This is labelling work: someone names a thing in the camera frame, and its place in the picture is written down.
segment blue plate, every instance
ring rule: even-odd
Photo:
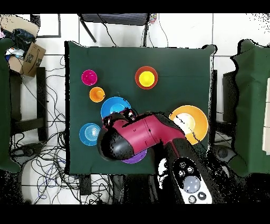
[[[87,123],[82,126],[79,137],[84,145],[94,146],[97,144],[100,127],[94,123]]]
[[[107,117],[113,112],[120,112],[126,107],[131,108],[130,104],[122,97],[111,97],[107,99],[101,107],[101,117]]]

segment purple bowl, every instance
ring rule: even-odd
[[[129,158],[128,160],[122,160],[122,162],[129,163],[129,164],[138,163],[146,156],[146,153],[147,153],[147,150],[144,150],[144,151],[136,154],[132,158]]]
[[[92,70],[85,70],[82,73],[82,82],[87,85],[91,86],[94,85],[98,81],[97,74]]]

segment floor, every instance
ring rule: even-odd
[[[30,19],[29,15],[19,15],[25,19]],[[48,35],[59,35],[59,24],[57,14],[41,14],[41,28],[38,36],[47,36],[47,38],[37,38],[36,43],[46,49],[46,54],[42,60],[41,66],[46,67],[47,77],[50,75],[64,76],[64,41],[75,41],[83,46],[113,46],[105,27],[102,24],[88,23],[87,26],[95,36],[97,42],[93,43],[83,26],[79,22],[76,14],[61,14],[61,37],[52,38]],[[224,73],[234,71],[235,65],[230,56],[237,54],[237,44],[242,39],[252,39],[260,45],[267,45],[270,42],[269,18],[263,14],[164,14],[161,13],[159,20],[149,27],[150,38],[153,46],[164,48],[167,46],[166,37],[161,26],[168,38],[168,46],[176,46],[178,48],[201,48],[206,44],[215,44],[218,48],[214,57],[214,69],[218,71],[218,91],[217,91],[217,119],[223,120],[223,97],[221,79]],[[108,24],[108,30],[114,42],[118,46],[136,46],[141,45],[142,31],[144,27]],[[152,44],[149,37],[147,38],[147,46]],[[23,77],[24,83],[28,89],[36,96],[36,79]],[[64,77],[51,76],[47,79],[47,85],[57,93],[56,108],[65,114],[65,79]],[[36,99],[31,95],[27,88],[22,85],[22,119],[31,119],[36,117]],[[48,88],[47,90],[55,99],[55,93]],[[54,102],[48,95],[47,108],[54,116]],[[52,123],[54,119],[48,113],[48,131],[49,136],[56,133],[56,125]],[[58,131],[65,129],[65,124],[57,122]],[[21,144],[37,142],[37,131],[32,130],[25,133],[25,138],[21,140]],[[51,149],[57,144],[56,137],[53,137],[47,149]],[[38,186],[43,191],[45,183],[42,180],[44,173],[40,167],[40,163],[48,165],[49,163],[41,161],[30,161],[26,164],[22,177],[22,192],[25,199],[31,199],[34,202],[38,195]],[[93,175],[92,180],[98,180],[98,175]],[[58,198],[53,204],[79,204],[73,194],[77,191],[63,189],[59,192],[59,187],[54,183],[48,183],[49,186],[45,195],[37,204],[51,204],[52,199],[58,193]],[[82,197],[82,201],[86,201],[86,196]]]

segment orange cup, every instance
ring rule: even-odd
[[[105,92],[100,87],[94,87],[90,90],[89,96],[93,102],[101,102],[105,98]]]

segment magenta cup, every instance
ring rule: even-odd
[[[82,82],[87,86],[91,86],[98,81],[97,74],[92,70],[86,70],[82,73]]]

